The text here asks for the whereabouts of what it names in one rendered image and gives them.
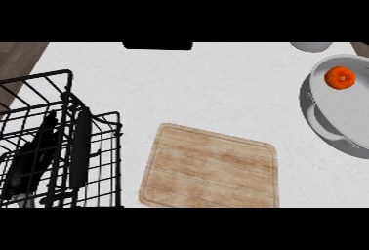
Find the black appliance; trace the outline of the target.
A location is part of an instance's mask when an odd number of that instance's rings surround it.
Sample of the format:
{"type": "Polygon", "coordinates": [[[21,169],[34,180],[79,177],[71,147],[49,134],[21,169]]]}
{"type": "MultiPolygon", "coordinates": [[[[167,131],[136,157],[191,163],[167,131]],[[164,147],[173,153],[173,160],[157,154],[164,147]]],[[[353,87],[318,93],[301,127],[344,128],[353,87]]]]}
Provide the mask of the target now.
{"type": "Polygon", "coordinates": [[[149,43],[139,43],[139,42],[124,42],[124,47],[127,49],[142,49],[142,50],[191,50],[194,47],[192,42],[149,42],[149,43]]]}

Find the grey metal pot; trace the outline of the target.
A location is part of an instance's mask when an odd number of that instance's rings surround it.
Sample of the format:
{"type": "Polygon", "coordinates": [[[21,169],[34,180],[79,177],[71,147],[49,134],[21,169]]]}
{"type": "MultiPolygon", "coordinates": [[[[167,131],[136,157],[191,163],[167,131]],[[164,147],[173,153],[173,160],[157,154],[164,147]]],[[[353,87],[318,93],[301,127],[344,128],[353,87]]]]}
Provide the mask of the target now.
{"type": "Polygon", "coordinates": [[[369,159],[369,58],[340,54],[324,58],[300,87],[300,109],[322,140],[343,153],[369,159]],[[355,84],[334,89],[325,74],[335,66],[355,73],[355,84]]]}

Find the grey round bowl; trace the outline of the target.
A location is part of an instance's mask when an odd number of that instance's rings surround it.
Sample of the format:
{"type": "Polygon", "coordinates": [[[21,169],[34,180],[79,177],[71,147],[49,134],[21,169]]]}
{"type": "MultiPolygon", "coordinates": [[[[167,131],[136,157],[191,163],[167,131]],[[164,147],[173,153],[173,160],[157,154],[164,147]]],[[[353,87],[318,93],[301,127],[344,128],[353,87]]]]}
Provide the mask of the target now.
{"type": "Polygon", "coordinates": [[[332,46],[332,42],[293,42],[291,45],[303,52],[319,53],[332,46]]]}

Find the orange squash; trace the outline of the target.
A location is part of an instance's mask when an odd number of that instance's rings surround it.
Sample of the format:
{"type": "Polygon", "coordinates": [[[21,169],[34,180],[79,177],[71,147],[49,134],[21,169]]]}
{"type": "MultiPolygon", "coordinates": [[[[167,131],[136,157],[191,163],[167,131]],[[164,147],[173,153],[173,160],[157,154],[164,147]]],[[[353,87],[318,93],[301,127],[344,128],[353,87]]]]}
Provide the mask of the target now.
{"type": "Polygon", "coordinates": [[[325,74],[326,84],[337,90],[350,88],[355,85],[356,75],[346,66],[335,66],[325,74]]]}

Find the wooden cutting board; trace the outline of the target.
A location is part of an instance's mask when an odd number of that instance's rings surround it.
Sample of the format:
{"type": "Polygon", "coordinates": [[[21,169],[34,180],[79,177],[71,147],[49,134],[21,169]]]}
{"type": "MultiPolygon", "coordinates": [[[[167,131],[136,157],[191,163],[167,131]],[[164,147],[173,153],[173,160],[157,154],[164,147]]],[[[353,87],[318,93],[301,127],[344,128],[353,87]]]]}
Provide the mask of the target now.
{"type": "Polygon", "coordinates": [[[161,124],[139,200],[151,207],[278,208],[275,146],[161,124]]]}

